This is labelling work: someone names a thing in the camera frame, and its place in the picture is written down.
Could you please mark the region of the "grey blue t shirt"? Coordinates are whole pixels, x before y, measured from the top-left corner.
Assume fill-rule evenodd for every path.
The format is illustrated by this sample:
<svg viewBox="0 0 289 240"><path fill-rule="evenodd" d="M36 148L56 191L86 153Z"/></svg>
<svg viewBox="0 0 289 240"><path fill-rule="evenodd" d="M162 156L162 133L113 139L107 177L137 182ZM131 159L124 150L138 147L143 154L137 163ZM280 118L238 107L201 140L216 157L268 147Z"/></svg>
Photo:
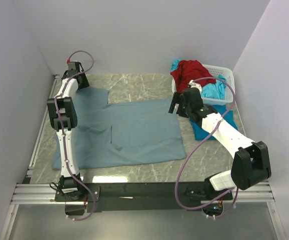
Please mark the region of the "grey blue t shirt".
<svg viewBox="0 0 289 240"><path fill-rule="evenodd" d="M108 103L109 92L79 90L73 146L79 169L153 164L186 157L172 99Z"/></svg>

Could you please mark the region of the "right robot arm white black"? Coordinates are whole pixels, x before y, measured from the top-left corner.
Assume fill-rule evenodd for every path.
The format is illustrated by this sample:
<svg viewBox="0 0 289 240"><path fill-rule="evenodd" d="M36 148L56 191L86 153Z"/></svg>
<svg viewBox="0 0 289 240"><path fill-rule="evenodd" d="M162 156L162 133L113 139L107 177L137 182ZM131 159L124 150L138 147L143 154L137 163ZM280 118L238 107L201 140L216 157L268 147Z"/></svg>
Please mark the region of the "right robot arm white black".
<svg viewBox="0 0 289 240"><path fill-rule="evenodd" d="M239 188L246 190L271 177L271 164L267 145L255 142L233 126L211 105L205 105L200 91L195 87L173 94L170 114L188 118L212 135L233 158L231 170L217 173L206 179L214 191Z"/></svg>

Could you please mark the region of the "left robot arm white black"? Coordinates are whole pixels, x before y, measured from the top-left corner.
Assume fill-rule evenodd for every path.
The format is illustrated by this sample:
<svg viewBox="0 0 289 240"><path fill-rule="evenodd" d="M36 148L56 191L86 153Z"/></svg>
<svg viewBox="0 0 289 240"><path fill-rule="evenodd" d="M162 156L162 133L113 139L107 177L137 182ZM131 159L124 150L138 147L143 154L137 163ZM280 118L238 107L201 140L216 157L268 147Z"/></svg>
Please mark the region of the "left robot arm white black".
<svg viewBox="0 0 289 240"><path fill-rule="evenodd" d="M61 79L59 91L47 100L51 127L55 130L60 154L60 178L54 184L56 192L71 201L78 201L88 194L82 186L80 170L76 161L74 140L78 117L74 107L77 90L89 86L82 64L67 60L68 69Z"/></svg>

